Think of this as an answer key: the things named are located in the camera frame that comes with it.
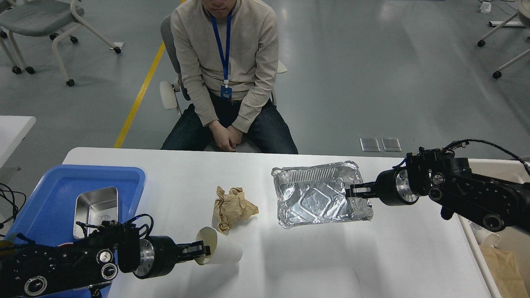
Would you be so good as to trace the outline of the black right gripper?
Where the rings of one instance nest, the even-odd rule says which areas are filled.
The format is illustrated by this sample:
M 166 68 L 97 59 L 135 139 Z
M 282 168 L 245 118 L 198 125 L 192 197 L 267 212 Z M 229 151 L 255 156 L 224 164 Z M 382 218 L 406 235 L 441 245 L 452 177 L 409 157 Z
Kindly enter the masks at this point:
M 378 198 L 387 206 L 414 205 L 419 199 L 410 187 L 404 168 L 383 171 L 375 182 L 350 184 L 346 187 L 346 197 Z

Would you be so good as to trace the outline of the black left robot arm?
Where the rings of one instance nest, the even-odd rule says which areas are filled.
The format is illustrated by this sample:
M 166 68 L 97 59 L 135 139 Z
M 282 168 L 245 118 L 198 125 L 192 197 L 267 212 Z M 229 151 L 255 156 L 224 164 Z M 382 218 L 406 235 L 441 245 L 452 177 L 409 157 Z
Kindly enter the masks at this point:
M 211 255 L 204 241 L 175 243 L 168 236 L 152 236 L 154 220 L 138 227 L 142 214 L 121 223 L 82 222 L 84 238 L 58 246 L 38 245 L 23 234 L 24 241 L 1 242 L 2 298 L 34 298 L 87 288 L 93 298 L 102 296 L 119 272 L 138 279 L 152 279 L 170 273 L 177 263 Z

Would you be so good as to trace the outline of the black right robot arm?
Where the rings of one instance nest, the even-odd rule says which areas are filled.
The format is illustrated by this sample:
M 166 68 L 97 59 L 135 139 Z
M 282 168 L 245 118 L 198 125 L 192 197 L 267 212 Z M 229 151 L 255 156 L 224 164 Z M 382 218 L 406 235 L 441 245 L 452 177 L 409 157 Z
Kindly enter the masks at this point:
M 491 232 L 512 227 L 529 234 L 529 183 L 473 173 L 467 158 L 455 156 L 456 149 L 471 142 L 468 138 L 442 148 L 419 147 L 375 181 L 346 186 L 346 197 L 378 198 L 388 206 L 409 206 L 427 196 L 441 206 L 445 220 L 458 214 Z

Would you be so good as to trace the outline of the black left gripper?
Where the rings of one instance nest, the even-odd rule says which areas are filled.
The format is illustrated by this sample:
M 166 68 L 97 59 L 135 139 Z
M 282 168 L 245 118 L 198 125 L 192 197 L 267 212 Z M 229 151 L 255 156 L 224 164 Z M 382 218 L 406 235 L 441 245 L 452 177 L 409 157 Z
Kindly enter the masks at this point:
M 176 244 L 169 236 L 140 239 L 140 263 L 135 270 L 138 279 L 151 279 L 170 273 L 175 264 L 209 257 L 210 245 L 204 242 Z

